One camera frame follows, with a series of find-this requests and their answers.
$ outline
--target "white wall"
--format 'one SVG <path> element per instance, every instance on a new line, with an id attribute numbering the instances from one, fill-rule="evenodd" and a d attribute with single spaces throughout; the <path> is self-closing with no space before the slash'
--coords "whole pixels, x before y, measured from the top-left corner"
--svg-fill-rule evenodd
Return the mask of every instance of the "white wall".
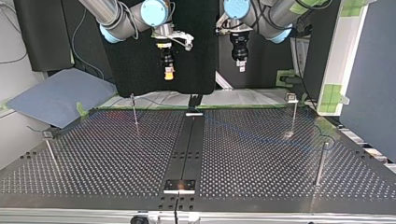
<path id="1" fill-rule="evenodd" d="M 0 1 L 13 6 L 12 0 Z M 16 16 L 10 10 L 4 7 L 2 9 L 14 24 L 18 25 Z M 21 35 L 0 11 L 0 62 L 19 59 L 25 51 Z M 17 63 L 0 64 L 0 104 L 42 82 L 44 77 L 43 73 L 32 72 L 28 57 Z M 30 119 L 13 110 L 0 108 L 0 169 L 41 143 L 41 133 L 34 133 L 26 126 L 38 130 L 48 127 L 45 123 Z"/>

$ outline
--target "metal post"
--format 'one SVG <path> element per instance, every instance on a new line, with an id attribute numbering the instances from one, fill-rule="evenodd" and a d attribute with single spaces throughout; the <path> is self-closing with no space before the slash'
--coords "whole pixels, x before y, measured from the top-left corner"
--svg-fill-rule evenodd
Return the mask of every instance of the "metal post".
<path id="1" fill-rule="evenodd" d="M 294 123 L 296 121 L 297 105 L 298 105 L 298 101 L 294 104 L 293 123 L 291 124 L 291 132 L 292 133 L 294 133 Z"/>
<path id="2" fill-rule="evenodd" d="M 136 115 L 136 102 L 134 101 L 134 94 L 131 94 L 131 104 L 132 104 L 132 108 L 134 109 L 134 124 L 138 125 L 139 122 L 137 121 L 137 115 Z"/>
<path id="3" fill-rule="evenodd" d="M 319 161 L 319 166 L 318 166 L 318 173 L 317 173 L 317 178 L 315 179 L 315 186 L 316 187 L 320 186 L 320 179 L 321 179 L 321 176 L 322 176 L 322 173 L 323 173 L 324 162 L 326 161 L 328 148 L 329 148 L 329 143 L 325 142 L 323 144 L 323 149 L 320 152 L 320 161 Z"/>
<path id="4" fill-rule="evenodd" d="M 53 154 L 53 151 L 52 151 L 52 146 L 50 145 L 50 140 L 49 140 L 49 139 L 46 139 L 46 143 L 47 143 L 47 147 L 48 147 L 48 149 L 49 149 L 50 157 L 51 157 L 53 160 L 56 160 L 55 154 Z"/>

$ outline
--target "robotic arm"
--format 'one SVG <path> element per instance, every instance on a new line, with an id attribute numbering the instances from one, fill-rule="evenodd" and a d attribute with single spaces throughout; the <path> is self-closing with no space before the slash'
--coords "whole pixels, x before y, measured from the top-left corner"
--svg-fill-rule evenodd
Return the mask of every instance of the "robotic arm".
<path id="1" fill-rule="evenodd" d="M 176 4 L 170 0 L 146 0 L 128 8 L 118 0 L 79 0 L 100 24 L 100 31 L 110 43 L 118 43 L 129 37 L 139 38 L 139 33 L 152 29 L 161 51 L 165 80 L 173 80 L 175 57 L 173 42 L 181 44 L 187 51 L 192 49 L 191 35 L 174 30 L 172 16 Z"/>
<path id="2" fill-rule="evenodd" d="M 239 71 L 245 72 L 251 30 L 279 44 L 288 37 L 292 24 L 302 14 L 314 5 L 323 4 L 326 1 L 277 0 L 270 7 L 262 0 L 224 0 L 225 13 L 217 22 L 217 33 L 230 35 L 233 43 L 233 59 Z"/>

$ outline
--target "green tape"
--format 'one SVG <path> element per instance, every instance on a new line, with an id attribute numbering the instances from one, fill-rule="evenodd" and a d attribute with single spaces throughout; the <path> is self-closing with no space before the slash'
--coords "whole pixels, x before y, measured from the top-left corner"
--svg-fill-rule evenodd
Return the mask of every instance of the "green tape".
<path id="1" fill-rule="evenodd" d="M 270 108 L 285 108 L 290 104 L 276 104 L 276 105 L 199 105 L 198 109 L 270 109 Z M 98 110 L 132 110 L 131 106 L 117 106 L 117 107 L 97 107 Z M 144 107 L 137 106 L 136 110 L 187 110 L 187 106 L 157 106 L 157 107 Z"/>
<path id="2" fill-rule="evenodd" d="M 327 2 L 327 0 L 301 0 L 302 2 L 306 3 L 307 5 L 313 7 L 315 5 L 322 5 L 323 3 Z M 290 11 L 294 12 L 295 14 L 303 15 L 309 9 L 300 6 L 297 2 L 291 6 Z"/>
<path id="3" fill-rule="evenodd" d="M 0 104 L 0 110 L 8 110 L 8 106 L 7 106 L 8 101 L 9 101 L 9 100 L 5 100 L 5 101 L 3 101 L 3 102 Z"/>
<path id="4" fill-rule="evenodd" d="M 365 0 L 344 1 L 343 8 L 341 9 L 341 17 L 359 17 L 365 3 Z"/>
<path id="5" fill-rule="evenodd" d="M 78 111 L 78 113 L 79 113 L 79 115 L 82 117 L 82 118 L 85 118 L 85 117 L 87 117 L 88 115 L 89 115 L 89 111 L 86 111 L 85 109 L 84 109 L 84 106 L 82 106 L 82 103 L 81 102 L 77 102 L 77 111 Z"/>
<path id="6" fill-rule="evenodd" d="M 279 70 L 277 71 L 277 76 L 276 76 L 276 86 L 277 87 L 287 87 L 287 88 L 292 88 L 292 84 L 286 84 L 286 82 L 283 82 L 280 80 L 281 77 L 295 77 L 296 74 L 294 70 Z"/>
<path id="7" fill-rule="evenodd" d="M 319 112 L 335 113 L 338 104 L 341 102 L 341 87 L 341 85 L 325 85 L 319 106 Z"/>

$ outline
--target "yellow component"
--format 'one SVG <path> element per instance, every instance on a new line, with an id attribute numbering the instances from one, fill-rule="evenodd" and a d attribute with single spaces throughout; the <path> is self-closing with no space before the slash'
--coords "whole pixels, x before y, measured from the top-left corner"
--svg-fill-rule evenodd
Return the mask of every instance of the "yellow component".
<path id="1" fill-rule="evenodd" d="M 165 73 L 165 80 L 166 81 L 171 81 L 173 79 L 174 79 L 173 72 Z"/>
<path id="2" fill-rule="evenodd" d="M 157 44 L 157 47 L 159 49 L 164 49 L 164 48 L 166 48 L 166 45 L 165 44 Z"/>

